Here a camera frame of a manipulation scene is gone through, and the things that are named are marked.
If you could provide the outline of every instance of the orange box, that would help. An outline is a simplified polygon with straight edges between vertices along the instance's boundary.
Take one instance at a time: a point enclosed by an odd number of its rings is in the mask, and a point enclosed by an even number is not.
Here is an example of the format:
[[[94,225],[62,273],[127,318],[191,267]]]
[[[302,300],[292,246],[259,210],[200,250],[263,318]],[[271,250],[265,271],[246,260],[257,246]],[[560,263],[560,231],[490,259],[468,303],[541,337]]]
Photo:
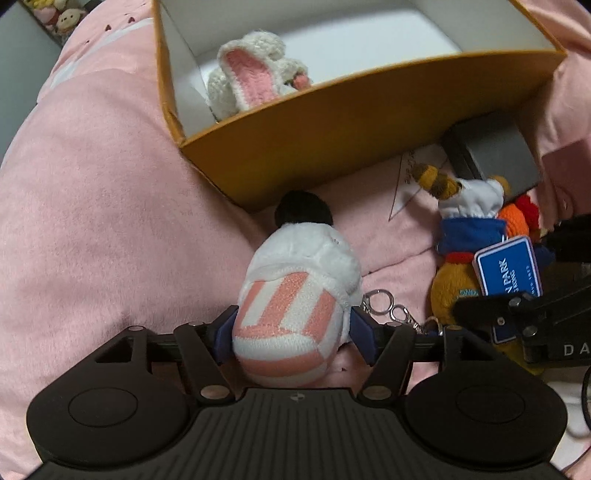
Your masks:
[[[157,0],[154,18],[171,134],[248,211],[513,108],[566,56],[514,0]],[[216,122],[217,49],[256,29],[281,35],[314,86]]]

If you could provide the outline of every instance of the gray wall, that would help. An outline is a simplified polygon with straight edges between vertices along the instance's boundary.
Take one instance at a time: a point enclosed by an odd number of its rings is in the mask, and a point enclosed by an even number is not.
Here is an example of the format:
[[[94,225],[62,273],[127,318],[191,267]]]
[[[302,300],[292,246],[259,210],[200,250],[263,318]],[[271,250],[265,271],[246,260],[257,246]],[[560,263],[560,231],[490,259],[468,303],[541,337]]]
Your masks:
[[[21,3],[0,17],[0,160],[60,54]]]

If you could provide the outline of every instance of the keychain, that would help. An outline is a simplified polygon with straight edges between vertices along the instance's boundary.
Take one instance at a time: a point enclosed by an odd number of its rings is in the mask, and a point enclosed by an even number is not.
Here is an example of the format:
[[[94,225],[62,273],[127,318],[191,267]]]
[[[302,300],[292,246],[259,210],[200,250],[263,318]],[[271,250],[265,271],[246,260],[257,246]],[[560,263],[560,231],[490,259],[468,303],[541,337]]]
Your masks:
[[[375,295],[386,295],[388,298],[388,308],[385,310],[376,310],[374,307],[372,307],[371,298]],[[425,322],[425,325],[421,325],[413,318],[408,309],[401,303],[396,303],[394,300],[394,295],[384,288],[377,288],[376,290],[371,290],[365,293],[361,300],[361,307],[365,313],[369,313],[371,315],[388,315],[390,320],[396,325],[409,325],[420,335],[441,335],[443,333],[443,327],[436,317],[429,317]],[[402,318],[396,316],[397,311],[402,312]]]

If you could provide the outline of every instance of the pink blanket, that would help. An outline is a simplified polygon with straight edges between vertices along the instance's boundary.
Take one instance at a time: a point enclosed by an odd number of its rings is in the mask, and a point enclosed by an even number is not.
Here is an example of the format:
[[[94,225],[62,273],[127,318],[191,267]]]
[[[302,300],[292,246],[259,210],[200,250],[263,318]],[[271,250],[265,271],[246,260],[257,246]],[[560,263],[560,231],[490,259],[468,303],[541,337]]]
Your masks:
[[[528,4],[571,49],[554,84],[528,106],[547,154],[591,133],[582,80],[591,77],[591,26],[572,0]],[[126,326],[170,332],[215,318],[236,302],[271,231],[269,212],[251,217],[230,205],[179,155],[158,104],[150,15],[146,1],[107,0],[83,21],[0,169],[5,480],[38,465],[24,424],[37,392]],[[414,155],[444,160],[435,146]],[[553,161],[574,165],[568,156]],[[317,192],[359,255],[365,290],[389,289],[420,319],[439,219],[433,199],[409,190],[408,162],[398,157]],[[550,177],[548,169],[542,197],[551,218]],[[348,346],[323,384],[358,388],[367,371]],[[415,381],[429,371],[416,368]]]

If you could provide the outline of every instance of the black pom-pom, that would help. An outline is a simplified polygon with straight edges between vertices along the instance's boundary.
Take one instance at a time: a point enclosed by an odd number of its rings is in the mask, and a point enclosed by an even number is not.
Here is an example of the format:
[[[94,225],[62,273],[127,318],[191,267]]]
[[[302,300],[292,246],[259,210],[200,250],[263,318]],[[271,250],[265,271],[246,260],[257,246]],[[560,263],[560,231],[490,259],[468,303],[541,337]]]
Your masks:
[[[326,223],[333,225],[330,208],[318,196],[303,190],[292,190],[275,209],[275,224],[280,228],[284,223]]]

